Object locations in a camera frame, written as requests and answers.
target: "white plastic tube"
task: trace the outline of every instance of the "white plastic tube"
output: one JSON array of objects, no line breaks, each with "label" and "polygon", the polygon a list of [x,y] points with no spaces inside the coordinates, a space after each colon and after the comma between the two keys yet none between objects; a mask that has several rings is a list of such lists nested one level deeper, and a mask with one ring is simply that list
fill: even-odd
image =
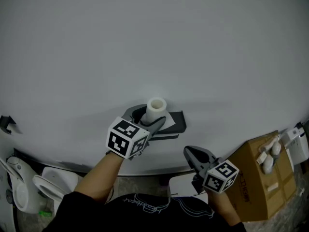
[{"label": "white plastic tube", "polygon": [[160,97],[153,97],[147,103],[146,122],[152,123],[156,119],[166,116],[166,101]]}]

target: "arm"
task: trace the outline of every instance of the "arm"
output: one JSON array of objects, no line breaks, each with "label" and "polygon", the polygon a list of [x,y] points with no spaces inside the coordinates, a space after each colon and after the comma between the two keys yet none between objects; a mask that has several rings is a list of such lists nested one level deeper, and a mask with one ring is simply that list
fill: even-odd
[{"label": "arm", "polygon": [[207,190],[207,194],[209,206],[219,213],[229,226],[234,226],[241,222],[225,192],[218,194]]},{"label": "arm", "polygon": [[82,179],[74,191],[105,203],[123,160],[122,157],[110,152]]}]

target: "white toilet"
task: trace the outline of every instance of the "white toilet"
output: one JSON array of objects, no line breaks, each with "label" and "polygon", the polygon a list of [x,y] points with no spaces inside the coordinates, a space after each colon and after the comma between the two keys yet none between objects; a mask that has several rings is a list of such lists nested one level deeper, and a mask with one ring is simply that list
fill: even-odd
[{"label": "white toilet", "polygon": [[27,163],[17,157],[10,157],[7,162],[0,158],[0,165],[10,175],[13,199],[19,210],[35,214],[46,207],[47,199],[38,194],[39,190],[32,182],[37,173]]},{"label": "white toilet", "polygon": [[73,192],[82,177],[70,171],[45,167],[42,176],[35,175],[32,180],[42,193],[54,200],[56,214],[63,196]]},{"label": "white toilet", "polygon": [[208,194],[204,190],[200,194],[197,193],[192,180],[196,173],[183,174],[175,176],[169,180],[169,194],[172,198],[175,197],[195,197],[208,203]]}]

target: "floor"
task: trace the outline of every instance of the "floor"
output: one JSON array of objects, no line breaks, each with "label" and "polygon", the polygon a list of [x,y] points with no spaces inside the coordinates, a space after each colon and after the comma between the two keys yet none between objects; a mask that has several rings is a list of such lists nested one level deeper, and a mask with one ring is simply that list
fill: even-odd
[{"label": "floor", "polygon": [[[296,166],[294,175],[296,184],[299,187],[295,196],[270,220],[244,223],[247,231],[299,231],[297,225],[302,222],[305,219],[305,215],[309,213],[309,199],[307,199],[309,195],[309,173],[302,174],[300,166]],[[156,196],[167,196],[167,183],[168,179],[162,179],[158,176],[119,177],[115,182],[114,193],[111,200],[128,193],[147,193]],[[299,196],[302,188],[305,189],[305,192],[302,196]],[[46,211],[52,213],[54,211],[53,202],[51,200],[49,200],[47,204]],[[52,217],[30,215],[20,211],[17,212],[17,218],[21,232],[41,232],[52,220]]]}]

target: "brown cardboard box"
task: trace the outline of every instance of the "brown cardboard box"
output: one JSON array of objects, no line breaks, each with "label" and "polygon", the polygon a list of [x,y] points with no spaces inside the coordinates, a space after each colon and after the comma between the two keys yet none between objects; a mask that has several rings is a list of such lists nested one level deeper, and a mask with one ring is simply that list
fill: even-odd
[{"label": "brown cardboard box", "polygon": [[[269,219],[296,191],[292,167],[282,144],[280,157],[271,174],[264,174],[256,162],[260,155],[259,146],[275,135],[278,135],[277,131],[251,139],[228,158],[239,168],[239,175],[226,193],[243,222]],[[268,192],[267,187],[276,182],[279,187]]]}]

